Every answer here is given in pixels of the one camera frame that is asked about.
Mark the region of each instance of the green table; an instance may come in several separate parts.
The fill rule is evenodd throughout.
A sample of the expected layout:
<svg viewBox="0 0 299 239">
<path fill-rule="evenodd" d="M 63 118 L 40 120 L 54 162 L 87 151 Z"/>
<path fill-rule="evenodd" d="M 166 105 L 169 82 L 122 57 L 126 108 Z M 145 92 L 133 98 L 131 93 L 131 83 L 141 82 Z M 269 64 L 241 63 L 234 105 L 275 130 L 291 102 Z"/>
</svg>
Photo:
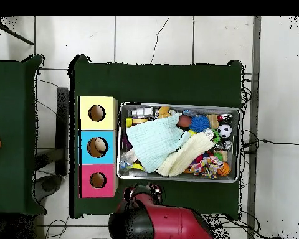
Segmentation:
<svg viewBox="0 0 299 239">
<path fill-rule="evenodd" d="M 112 96 L 125 101 L 182 105 L 228 106 L 240 108 L 242 65 L 125 65 L 90 63 L 85 55 L 76 56 L 69 66 L 70 142 L 70 215 L 108 215 L 115 212 L 123 190 L 147 180 L 120 179 L 113 198 L 78 197 L 78 96 Z M 239 181 L 233 184 L 171 182 L 154 180 L 163 187 L 163 204 L 190 207 L 199 213 L 228 213 L 239 217 Z"/>
<path fill-rule="evenodd" d="M 42 56 L 0 61 L 0 213 L 40 214 L 32 198 L 35 166 L 35 74 Z"/>
</svg>

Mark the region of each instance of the brown ball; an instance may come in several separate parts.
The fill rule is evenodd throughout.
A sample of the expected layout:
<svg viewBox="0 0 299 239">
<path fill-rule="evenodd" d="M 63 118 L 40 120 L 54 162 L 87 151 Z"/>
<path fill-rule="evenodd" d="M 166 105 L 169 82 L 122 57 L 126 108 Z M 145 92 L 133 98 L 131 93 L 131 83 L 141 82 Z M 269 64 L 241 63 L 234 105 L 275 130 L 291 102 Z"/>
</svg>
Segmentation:
<svg viewBox="0 0 299 239">
<path fill-rule="evenodd" d="M 191 125 L 191 121 L 192 121 L 192 119 L 189 116 L 181 115 L 179 117 L 179 121 L 178 121 L 177 125 L 182 128 L 188 128 Z"/>
</svg>

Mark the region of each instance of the cream towel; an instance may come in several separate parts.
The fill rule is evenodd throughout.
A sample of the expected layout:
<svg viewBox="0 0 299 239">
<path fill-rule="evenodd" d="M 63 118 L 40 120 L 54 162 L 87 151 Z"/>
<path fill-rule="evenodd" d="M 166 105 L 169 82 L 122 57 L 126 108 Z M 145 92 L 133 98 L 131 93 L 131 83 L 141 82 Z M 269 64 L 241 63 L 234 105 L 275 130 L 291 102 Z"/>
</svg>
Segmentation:
<svg viewBox="0 0 299 239">
<path fill-rule="evenodd" d="M 184 172 L 192 161 L 210 150 L 214 143 L 209 140 L 204 132 L 191 136 L 178 152 L 170 154 L 157 169 L 163 176 L 176 176 Z"/>
</svg>

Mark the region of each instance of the soccer ball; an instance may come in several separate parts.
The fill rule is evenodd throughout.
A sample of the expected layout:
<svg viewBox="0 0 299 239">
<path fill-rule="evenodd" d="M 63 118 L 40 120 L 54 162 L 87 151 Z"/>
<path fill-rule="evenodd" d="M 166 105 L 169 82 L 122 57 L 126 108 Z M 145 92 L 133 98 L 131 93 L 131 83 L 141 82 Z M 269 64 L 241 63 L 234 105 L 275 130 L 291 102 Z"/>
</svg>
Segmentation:
<svg viewBox="0 0 299 239">
<path fill-rule="evenodd" d="M 228 124 L 219 126 L 217 131 L 221 138 L 229 138 L 232 134 L 232 128 Z"/>
</svg>

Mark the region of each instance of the orange ball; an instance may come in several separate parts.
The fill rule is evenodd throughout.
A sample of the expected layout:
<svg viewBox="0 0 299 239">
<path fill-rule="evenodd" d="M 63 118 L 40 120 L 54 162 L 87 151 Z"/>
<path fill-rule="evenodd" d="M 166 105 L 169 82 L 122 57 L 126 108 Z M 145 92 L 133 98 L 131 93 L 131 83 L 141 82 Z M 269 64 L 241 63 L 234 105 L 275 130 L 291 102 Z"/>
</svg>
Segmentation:
<svg viewBox="0 0 299 239">
<path fill-rule="evenodd" d="M 227 176 L 230 172 L 230 165 L 227 162 L 224 162 L 222 167 L 217 170 L 218 175 Z"/>
</svg>

